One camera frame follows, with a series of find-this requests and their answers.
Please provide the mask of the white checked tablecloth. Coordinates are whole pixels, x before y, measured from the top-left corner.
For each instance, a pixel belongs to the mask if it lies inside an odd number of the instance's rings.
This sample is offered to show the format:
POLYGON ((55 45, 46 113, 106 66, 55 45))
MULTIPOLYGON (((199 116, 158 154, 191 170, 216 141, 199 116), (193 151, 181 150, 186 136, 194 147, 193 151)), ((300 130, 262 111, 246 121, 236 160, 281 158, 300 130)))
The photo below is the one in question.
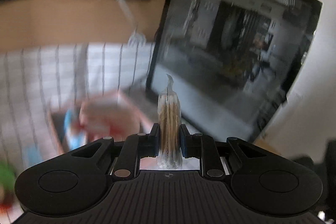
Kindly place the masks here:
POLYGON ((62 114, 98 97, 130 105, 146 80, 154 46, 74 44, 1 54, 1 164, 14 176, 60 155, 62 114))

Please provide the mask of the pink storage box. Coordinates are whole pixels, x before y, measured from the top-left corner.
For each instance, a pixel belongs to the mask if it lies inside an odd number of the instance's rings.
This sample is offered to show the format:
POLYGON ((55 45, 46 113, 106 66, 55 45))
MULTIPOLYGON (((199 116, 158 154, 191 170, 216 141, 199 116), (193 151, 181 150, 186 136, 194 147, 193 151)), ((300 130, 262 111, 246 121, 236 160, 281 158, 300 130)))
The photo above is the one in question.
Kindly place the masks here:
POLYGON ((106 136, 123 141, 150 132, 153 125, 133 98, 116 90, 50 109, 49 122, 60 153, 106 136))

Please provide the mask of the black monitor screen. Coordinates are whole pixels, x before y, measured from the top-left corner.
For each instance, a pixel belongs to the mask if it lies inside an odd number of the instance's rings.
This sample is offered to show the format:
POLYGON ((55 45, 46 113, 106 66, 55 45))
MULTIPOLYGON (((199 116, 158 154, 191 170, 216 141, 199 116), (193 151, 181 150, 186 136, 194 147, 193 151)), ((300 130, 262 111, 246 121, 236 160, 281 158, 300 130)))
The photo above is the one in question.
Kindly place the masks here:
POLYGON ((182 116, 224 141, 254 141, 309 51, 318 0, 165 0, 146 90, 172 78, 182 116))

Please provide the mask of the green plush toy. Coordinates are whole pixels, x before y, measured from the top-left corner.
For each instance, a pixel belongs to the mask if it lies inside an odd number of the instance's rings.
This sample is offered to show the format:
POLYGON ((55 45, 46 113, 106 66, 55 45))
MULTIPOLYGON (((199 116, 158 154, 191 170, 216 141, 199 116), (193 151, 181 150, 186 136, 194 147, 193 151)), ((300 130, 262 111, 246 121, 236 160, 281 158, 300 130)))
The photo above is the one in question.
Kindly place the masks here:
POLYGON ((0 183, 5 191, 13 192, 15 186, 15 169, 4 161, 0 163, 0 183))

